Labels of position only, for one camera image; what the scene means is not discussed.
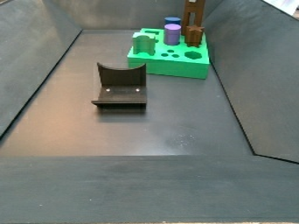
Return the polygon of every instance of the purple cylinder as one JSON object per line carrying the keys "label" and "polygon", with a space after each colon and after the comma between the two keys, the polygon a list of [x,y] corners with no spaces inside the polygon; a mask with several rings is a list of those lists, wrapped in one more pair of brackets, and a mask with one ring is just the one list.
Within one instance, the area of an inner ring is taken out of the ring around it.
{"label": "purple cylinder", "polygon": [[181,27],[177,24],[167,24],[163,32],[163,42],[168,46],[180,44]]}

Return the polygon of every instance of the gray surface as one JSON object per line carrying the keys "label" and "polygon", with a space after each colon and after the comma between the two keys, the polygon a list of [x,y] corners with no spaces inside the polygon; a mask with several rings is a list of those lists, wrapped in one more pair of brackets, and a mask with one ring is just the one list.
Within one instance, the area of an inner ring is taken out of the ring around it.
{"label": "gray surface", "polygon": [[80,28],[51,0],[0,6],[0,136],[65,53]]}
{"label": "gray surface", "polygon": [[79,36],[0,144],[0,156],[250,155],[212,69],[207,80],[148,75],[145,113],[100,114],[91,104],[99,98],[96,63],[127,67],[132,35]]}
{"label": "gray surface", "polygon": [[131,35],[80,35],[3,140],[0,223],[298,221],[299,166],[251,155],[212,70],[148,75],[144,115],[97,112]]}
{"label": "gray surface", "polygon": [[[208,0],[207,17],[223,0]],[[53,0],[88,30],[163,28],[164,18],[183,16],[183,0]]]}
{"label": "gray surface", "polygon": [[5,157],[0,223],[298,222],[298,173],[252,156]]}
{"label": "gray surface", "polygon": [[227,0],[204,25],[255,153],[299,162],[298,20],[263,1]]}

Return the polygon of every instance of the circular hole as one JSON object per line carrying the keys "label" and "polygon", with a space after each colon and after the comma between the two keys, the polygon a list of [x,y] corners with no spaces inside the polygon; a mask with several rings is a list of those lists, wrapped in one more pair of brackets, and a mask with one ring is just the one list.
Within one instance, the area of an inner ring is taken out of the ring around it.
{"label": "circular hole", "polygon": [[187,53],[184,54],[184,56],[186,56],[188,59],[191,59],[191,60],[198,60],[198,59],[202,58],[202,54],[198,53],[198,52],[194,52],[194,51],[187,52]]}

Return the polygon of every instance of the bin floor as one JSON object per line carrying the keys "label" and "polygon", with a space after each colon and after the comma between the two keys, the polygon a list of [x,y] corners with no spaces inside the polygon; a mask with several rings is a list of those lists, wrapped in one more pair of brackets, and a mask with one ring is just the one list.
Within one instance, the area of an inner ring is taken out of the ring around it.
{"label": "bin floor", "polygon": [[299,166],[251,154],[216,74],[147,75],[147,110],[99,111],[96,63],[132,31],[84,31],[0,142],[0,223],[299,220]]}

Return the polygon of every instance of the green block with holes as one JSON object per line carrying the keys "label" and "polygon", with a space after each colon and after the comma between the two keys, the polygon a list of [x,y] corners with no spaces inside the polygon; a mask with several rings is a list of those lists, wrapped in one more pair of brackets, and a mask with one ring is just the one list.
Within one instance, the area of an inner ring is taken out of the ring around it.
{"label": "green block with holes", "polygon": [[164,74],[196,79],[206,79],[210,68],[210,54],[206,36],[203,35],[200,47],[188,47],[184,36],[180,36],[179,45],[164,44],[164,30],[141,29],[141,33],[155,34],[155,54],[147,52],[133,53],[133,47],[127,55],[128,67],[147,65],[148,74]]}

